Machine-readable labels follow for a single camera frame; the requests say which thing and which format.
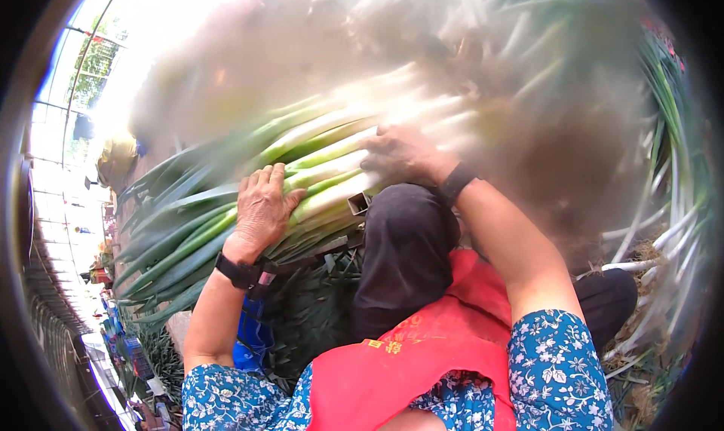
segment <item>black pants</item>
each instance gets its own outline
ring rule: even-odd
[[[460,229],[434,191],[414,184],[390,186],[367,212],[365,258],[353,300],[352,334],[377,338],[440,299],[453,282],[448,253]],[[634,312],[637,286],[622,270],[590,275],[574,285],[597,351]]]

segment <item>hand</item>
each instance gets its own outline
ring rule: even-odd
[[[236,230],[222,252],[234,263],[252,264],[270,244],[282,237],[289,214],[306,195],[295,189],[282,195],[284,164],[267,165],[239,183]]]
[[[425,178],[441,185],[460,162],[441,152],[416,128],[378,127],[377,136],[363,142],[371,153],[362,161],[364,170],[402,174],[408,178]]]

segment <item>watch strap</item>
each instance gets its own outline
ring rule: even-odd
[[[231,284],[240,290],[251,290],[259,281],[261,268],[256,265],[236,264],[219,252],[214,267],[231,280]]]
[[[475,171],[466,163],[460,163],[452,169],[445,182],[439,187],[439,191],[448,202],[449,207],[455,206],[460,192],[477,177]]]

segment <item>person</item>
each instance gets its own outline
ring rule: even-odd
[[[635,307],[630,275],[574,285],[514,204],[415,129],[379,128],[366,144],[364,169],[438,187],[401,183],[373,198],[351,309],[360,343],[315,358],[289,397],[233,368],[245,290],[214,270],[186,336],[184,429],[612,429],[597,351]],[[226,259],[253,264],[284,233],[304,191],[283,196],[283,179],[276,164],[241,181]],[[489,263],[453,250],[452,205]]]

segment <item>woman's left hand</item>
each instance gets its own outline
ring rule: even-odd
[[[259,254],[282,237],[289,215],[306,195],[305,189],[282,194],[284,164],[267,165],[239,183],[236,230],[222,252],[234,263],[253,264]]]

